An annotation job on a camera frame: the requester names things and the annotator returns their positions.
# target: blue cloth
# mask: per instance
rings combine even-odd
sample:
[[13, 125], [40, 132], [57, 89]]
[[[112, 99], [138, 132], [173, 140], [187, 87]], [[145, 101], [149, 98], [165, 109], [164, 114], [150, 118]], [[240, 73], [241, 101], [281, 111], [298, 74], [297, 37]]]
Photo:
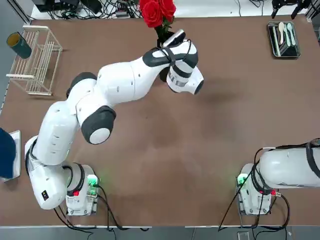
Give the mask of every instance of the blue cloth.
[[16, 143], [9, 133], [0, 127], [0, 177], [14, 177], [14, 161], [16, 158]]

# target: wire dish rack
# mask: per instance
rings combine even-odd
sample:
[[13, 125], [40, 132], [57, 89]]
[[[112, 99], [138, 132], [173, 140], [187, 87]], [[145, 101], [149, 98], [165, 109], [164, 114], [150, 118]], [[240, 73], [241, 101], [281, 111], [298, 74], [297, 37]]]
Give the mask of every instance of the wire dish rack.
[[15, 56], [6, 76], [30, 95], [52, 95], [62, 46], [47, 26], [23, 26], [23, 38], [32, 52], [29, 58]]

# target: dark green mug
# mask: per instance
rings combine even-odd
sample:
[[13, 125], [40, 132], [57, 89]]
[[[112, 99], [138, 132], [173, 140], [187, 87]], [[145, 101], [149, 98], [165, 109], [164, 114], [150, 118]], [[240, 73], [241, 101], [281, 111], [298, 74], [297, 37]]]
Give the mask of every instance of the dark green mug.
[[31, 47], [19, 32], [12, 33], [6, 40], [6, 44], [23, 59], [31, 55]]

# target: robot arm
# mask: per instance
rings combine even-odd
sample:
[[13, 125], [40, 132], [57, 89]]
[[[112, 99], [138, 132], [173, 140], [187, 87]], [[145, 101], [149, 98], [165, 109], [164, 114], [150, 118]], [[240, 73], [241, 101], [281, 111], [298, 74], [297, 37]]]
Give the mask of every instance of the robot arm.
[[276, 189], [320, 187], [318, 140], [263, 148], [267, 151], [256, 166], [246, 164], [237, 177], [240, 212], [246, 215], [269, 213], [271, 196], [277, 195]]
[[171, 90], [198, 93], [204, 82], [197, 68], [198, 52], [190, 40], [176, 44], [182, 34], [179, 31], [164, 43], [166, 47], [151, 49], [134, 61], [102, 67], [97, 77], [90, 72], [79, 74], [67, 91], [67, 100], [52, 104], [39, 135], [25, 145], [26, 170], [41, 208], [56, 208], [66, 198], [72, 212], [85, 209], [79, 215], [88, 214], [87, 178], [93, 170], [77, 163], [62, 166], [79, 128], [90, 144], [106, 141], [114, 127], [115, 105], [143, 98], [164, 69]]

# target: red flower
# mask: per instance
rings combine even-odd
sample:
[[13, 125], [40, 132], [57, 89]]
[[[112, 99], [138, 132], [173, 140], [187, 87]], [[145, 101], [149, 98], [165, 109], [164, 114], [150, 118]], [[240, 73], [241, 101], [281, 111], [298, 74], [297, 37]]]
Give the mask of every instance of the red flower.
[[140, 9], [149, 28], [162, 25], [163, 16], [157, 0], [140, 0]]
[[176, 11], [173, 0], [160, 0], [160, 9], [162, 15], [171, 23]]

